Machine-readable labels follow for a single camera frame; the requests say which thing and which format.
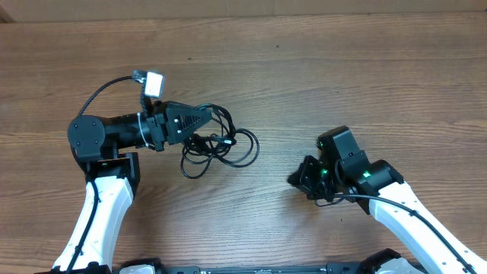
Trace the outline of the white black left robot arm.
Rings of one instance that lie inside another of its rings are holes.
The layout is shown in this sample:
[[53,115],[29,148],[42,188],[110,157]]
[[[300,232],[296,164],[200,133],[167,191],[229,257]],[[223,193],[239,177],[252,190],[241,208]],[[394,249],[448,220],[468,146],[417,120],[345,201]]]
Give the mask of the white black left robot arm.
[[157,101],[148,113],[103,118],[80,115],[68,140],[84,172],[83,208],[52,273],[110,273],[117,237],[140,182],[137,148],[163,151],[212,118],[209,110]]

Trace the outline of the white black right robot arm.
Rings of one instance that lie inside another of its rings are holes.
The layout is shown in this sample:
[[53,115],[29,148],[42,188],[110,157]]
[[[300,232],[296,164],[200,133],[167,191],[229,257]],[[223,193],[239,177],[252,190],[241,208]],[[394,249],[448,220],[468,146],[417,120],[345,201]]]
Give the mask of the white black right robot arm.
[[320,156],[308,155],[288,183],[309,200],[332,206],[347,200],[388,228],[427,273],[484,273],[486,261],[450,233],[385,160],[370,162],[347,126],[317,138]]

